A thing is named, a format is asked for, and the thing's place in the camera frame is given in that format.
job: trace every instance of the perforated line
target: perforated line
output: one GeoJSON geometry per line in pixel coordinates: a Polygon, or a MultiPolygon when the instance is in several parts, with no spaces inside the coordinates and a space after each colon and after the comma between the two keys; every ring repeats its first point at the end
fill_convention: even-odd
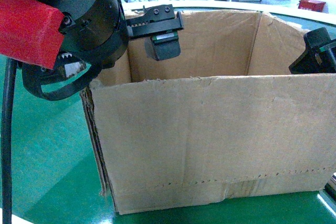
{"type": "MultiPolygon", "coordinates": [[[[336,167],[324,167],[324,168],[306,169],[306,170],[290,170],[290,171],[277,172],[274,174],[259,174],[258,176],[244,176],[241,178],[234,178],[234,179],[227,179],[227,180],[208,179],[208,180],[192,181],[189,183],[185,183],[185,185],[197,185],[197,184],[211,183],[211,182],[217,182],[217,181],[221,181],[222,183],[223,182],[224,183],[227,183],[227,182],[236,183],[236,182],[243,182],[246,180],[263,179],[263,178],[275,177],[275,176],[287,175],[287,174],[318,173],[320,171],[329,170],[329,169],[336,170],[336,167]]],[[[174,185],[178,185],[178,183],[177,182],[162,183],[162,184],[154,186],[154,188],[158,189],[158,188],[170,187],[174,185]]]]}

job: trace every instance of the red gripper arm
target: red gripper arm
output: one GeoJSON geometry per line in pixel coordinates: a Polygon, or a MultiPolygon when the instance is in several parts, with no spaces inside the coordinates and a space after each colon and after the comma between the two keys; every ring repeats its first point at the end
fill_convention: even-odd
{"type": "Polygon", "coordinates": [[[0,0],[0,54],[52,69],[64,36],[63,13],[35,0],[0,0]]]}

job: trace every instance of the open cardboard box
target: open cardboard box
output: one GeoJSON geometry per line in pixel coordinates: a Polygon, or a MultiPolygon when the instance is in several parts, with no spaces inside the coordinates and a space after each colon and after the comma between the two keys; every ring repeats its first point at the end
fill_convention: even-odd
{"type": "Polygon", "coordinates": [[[250,11],[183,18],[179,57],[156,62],[133,41],[81,93],[116,211],[323,188],[336,170],[336,82],[289,75],[306,31],[250,11]]]}

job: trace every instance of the screw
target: screw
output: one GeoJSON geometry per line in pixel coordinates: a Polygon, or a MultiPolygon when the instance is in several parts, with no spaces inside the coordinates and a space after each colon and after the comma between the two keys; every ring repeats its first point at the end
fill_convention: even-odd
{"type": "Polygon", "coordinates": [[[65,16],[63,19],[63,24],[66,26],[71,25],[71,18],[69,18],[68,16],[65,16]]]}

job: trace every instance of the black cable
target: black cable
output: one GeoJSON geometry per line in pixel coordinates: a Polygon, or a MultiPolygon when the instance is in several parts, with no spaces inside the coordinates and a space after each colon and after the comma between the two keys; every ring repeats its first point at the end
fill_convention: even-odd
{"type": "Polygon", "coordinates": [[[17,61],[7,59],[1,118],[2,223],[12,223],[12,114],[17,61]]]}

